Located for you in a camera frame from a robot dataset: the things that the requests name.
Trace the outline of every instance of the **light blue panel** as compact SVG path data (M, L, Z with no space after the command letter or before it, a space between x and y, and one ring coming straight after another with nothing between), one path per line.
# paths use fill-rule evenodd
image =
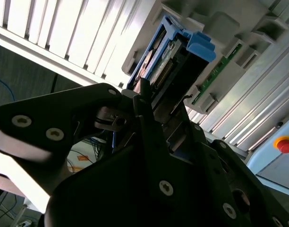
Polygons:
M259 147L247 163L247 167L257 174L272 161L281 155L281 152L273 147L273 142L280 136L289 136L289 121L280 130L276 131L261 147Z
M289 154L281 154L257 175L289 189Z
M265 178L263 178L263 177L260 177L260 176L257 176L257 178L258 178L259 181L260 181L262 184L264 184L265 186L270 187L270 188L273 188L273 189L275 189L275 190L277 190L277 191L280 191L280 192L282 192L282 193L284 193L284 194L289 195L289 189L288 189L288 188L285 188L285 187L283 187L283 186L281 186L281 185L279 185L279 184L277 184L277 183L274 183L274 182L272 182L272 181L269 181L269 180L267 180L267 179L265 179Z

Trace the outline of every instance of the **green circuit board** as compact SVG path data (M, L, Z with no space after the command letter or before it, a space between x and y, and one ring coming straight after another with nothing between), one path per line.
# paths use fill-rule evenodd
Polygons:
M212 82L219 76L219 74L223 71L223 69L228 65L228 63L233 59L233 57L238 53L238 51L241 49L242 44L238 44L233 52L226 57L222 57L219 63L214 67L212 72L209 74L207 79L202 83L202 85L199 87L199 95L194 99L192 104L194 105L197 100L202 96L202 94L208 89L208 87L212 84Z

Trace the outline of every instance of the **red button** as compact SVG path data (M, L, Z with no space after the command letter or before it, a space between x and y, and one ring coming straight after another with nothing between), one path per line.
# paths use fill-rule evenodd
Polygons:
M281 140L277 145L279 151L283 154L289 153L289 140Z

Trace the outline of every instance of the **white cable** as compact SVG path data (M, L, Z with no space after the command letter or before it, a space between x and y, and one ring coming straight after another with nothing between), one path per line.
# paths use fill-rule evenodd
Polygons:
M1 207L3 207L6 211L5 212L8 212L9 210L3 205L1 204ZM13 216L13 214L11 213L11 211L8 212L8 214L14 219L15 217Z

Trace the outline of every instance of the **red emergency stop button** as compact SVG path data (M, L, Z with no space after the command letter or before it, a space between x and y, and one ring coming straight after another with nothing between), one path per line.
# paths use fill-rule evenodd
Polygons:
M281 153L288 154L289 153L289 136L281 136L277 138L273 146L277 148Z
M281 140L277 144L277 147L279 151L281 151L283 154L288 154L289 153L289 140Z

